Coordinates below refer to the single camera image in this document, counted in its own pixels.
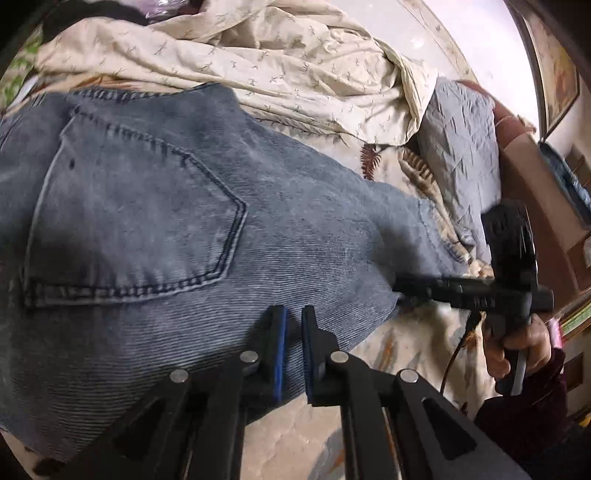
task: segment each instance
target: black cable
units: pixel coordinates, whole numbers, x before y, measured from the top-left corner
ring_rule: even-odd
[[[447,367],[445,369],[445,373],[443,374],[443,380],[441,381],[441,388],[439,389],[439,393],[441,395],[443,395],[443,392],[445,390],[445,384],[447,383],[447,376],[449,375],[449,371],[451,370],[454,361],[456,361],[457,354],[460,353],[460,350],[464,346],[464,342],[466,341],[467,336],[468,336],[468,329],[466,329],[466,331],[464,332],[464,335],[462,335],[462,339],[460,340],[460,343],[457,344],[457,347],[456,347],[455,351],[453,352],[453,355],[452,355],[450,361],[447,364]]]
[[[452,365],[453,365],[454,361],[456,361],[457,354],[460,353],[460,350],[464,346],[464,343],[466,342],[466,338],[468,337],[468,335],[470,333],[472,333],[474,330],[476,330],[476,327],[478,327],[478,324],[480,323],[480,319],[481,319],[480,312],[478,312],[478,311],[470,312],[470,316],[468,317],[468,320],[466,321],[466,330],[464,331],[464,335],[462,335],[462,338],[460,339],[460,343],[457,344],[457,347],[456,347],[455,351],[453,352],[453,355],[450,358],[449,363],[447,364],[447,367],[445,369],[445,373],[443,374],[443,380],[441,381],[441,388],[439,389],[439,393],[441,395],[443,395],[443,392],[445,391],[445,384],[447,383],[447,376],[449,375],[449,371],[452,369]]]

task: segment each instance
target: pink object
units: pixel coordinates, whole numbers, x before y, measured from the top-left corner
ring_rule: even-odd
[[[554,317],[548,320],[546,324],[550,332],[550,343],[555,348],[562,348],[564,343],[562,341],[562,331],[560,330],[560,323]]]

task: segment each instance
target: picture frame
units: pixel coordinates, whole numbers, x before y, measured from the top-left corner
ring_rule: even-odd
[[[538,98],[540,139],[545,140],[580,96],[577,69],[542,20],[529,10],[509,11],[525,45]]]

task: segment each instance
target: denim seam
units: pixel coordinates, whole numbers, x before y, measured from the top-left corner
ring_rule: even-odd
[[[70,125],[73,121],[74,121],[73,118],[70,119],[70,121],[67,123],[67,125],[64,127],[64,129],[66,129],[68,127],[68,125]],[[62,142],[60,147],[57,149],[57,152],[54,155],[54,157],[51,161],[51,164],[49,165],[49,168],[47,169],[47,172],[45,173],[45,178],[43,178],[43,185],[41,186],[41,191],[39,192],[39,197],[37,197],[37,203],[35,204],[35,210],[33,210],[33,219],[31,220],[31,228],[29,230],[29,236],[27,239],[27,246],[25,247],[25,262],[24,262],[23,273],[22,273],[23,289],[25,291],[27,291],[29,288],[29,278],[30,278],[29,269],[30,269],[30,260],[31,260],[31,248],[33,245],[34,237],[35,237],[35,226],[37,225],[37,222],[38,222],[40,210],[43,205],[43,200],[45,199],[49,180],[51,179],[51,176],[53,175],[53,169],[56,166],[58,155],[61,153],[63,148],[64,148],[64,144]]]
[[[24,105],[22,107],[22,109],[19,112],[17,112],[14,116],[10,115],[7,118],[6,117],[2,118],[2,122],[4,122],[6,120],[9,122],[12,122],[12,124],[7,126],[6,133],[4,134],[4,136],[2,138],[0,138],[0,151],[2,151],[2,147],[6,143],[6,140],[8,139],[8,137],[10,136],[12,131],[17,127],[17,125],[21,122],[21,120],[26,116],[26,114],[29,112],[29,110],[31,110],[32,107],[39,105],[43,101],[44,97],[45,97],[45,95],[39,95],[38,97],[33,99],[31,102],[29,102],[27,105]]]
[[[107,88],[85,88],[80,90],[73,90],[72,92],[70,92],[70,94],[81,96],[84,98],[89,98],[91,100],[115,100],[116,102],[127,102],[130,100],[141,100],[153,97],[181,95],[183,93],[193,92],[195,90],[202,90],[216,85],[220,85],[220,83],[207,82],[201,85],[197,85],[193,88],[182,90],[180,92],[132,92],[130,90],[117,90]]]
[[[146,298],[157,298],[183,291],[194,290],[195,288],[224,278],[228,271],[229,262],[231,261],[236,250],[238,236],[245,223],[247,204],[237,197],[219,178],[217,178],[204,164],[202,164],[192,152],[171,145],[168,142],[153,137],[150,134],[138,132],[120,124],[107,122],[96,115],[84,112],[79,106],[75,107],[71,112],[72,119],[74,119],[76,115],[84,116],[85,118],[97,124],[102,123],[106,125],[107,129],[112,129],[113,131],[120,132],[123,135],[136,137],[138,140],[148,141],[153,144],[164,146],[170,149],[170,151],[179,155],[183,160],[189,160],[192,165],[197,167],[210,181],[214,182],[214,184],[217,185],[228,196],[228,198],[230,198],[231,201],[233,201],[233,203],[236,205],[236,213],[232,225],[228,231],[222,253],[217,260],[217,264],[212,270],[196,277],[185,278],[175,282],[161,283],[156,285],[132,285],[125,287],[62,285],[45,283],[35,279],[29,280],[28,266],[30,261],[30,244],[32,243],[34,227],[36,224],[34,217],[33,223],[31,224],[31,233],[29,236],[30,240],[29,245],[27,246],[27,256],[25,259],[25,282],[28,282],[25,283],[25,304],[27,306],[63,304],[63,302],[60,300],[70,301],[71,303],[81,303],[83,300],[91,300],[93,303],[100,303],[101,301],[107,303],[112,299],[143,300]],[[50,171],[48,171],[48,176],[46,176],[47,179],[49,178],[50,174],[51,167]],[[36,216],[38,215],[39,205],[41,205],[42,202],[43,198],[42,195],[40,195],[38,206],[35,209]]]

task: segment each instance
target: black tool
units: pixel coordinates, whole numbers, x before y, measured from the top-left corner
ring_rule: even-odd
[[[69,462],[55,480],[238,480],[250,412],[281,401],[287,311],[253,350],[198,374],[174,370]]]
[[[389,375],[339,350],[302,311],[308,403],[340,406],[348,480],[525,480],[527,475],[417,372]]]
[[[554,296],[549,288],[538,285],[533,235],[525,206],[504,200],[482,215],[482,223],[491,249],[494,280],[397,275],[392,289],[410,297],[446,302],[457,309],[487,312],[486,322],[493,337],[502,340],[529,325],[533,313],[551,312]],[[477,321],[469,322],[466,332],[479,321],[478,317],[470,318]],[[511,373],[496,383],[498,393],[521,393],[527,353],[505,350]]]

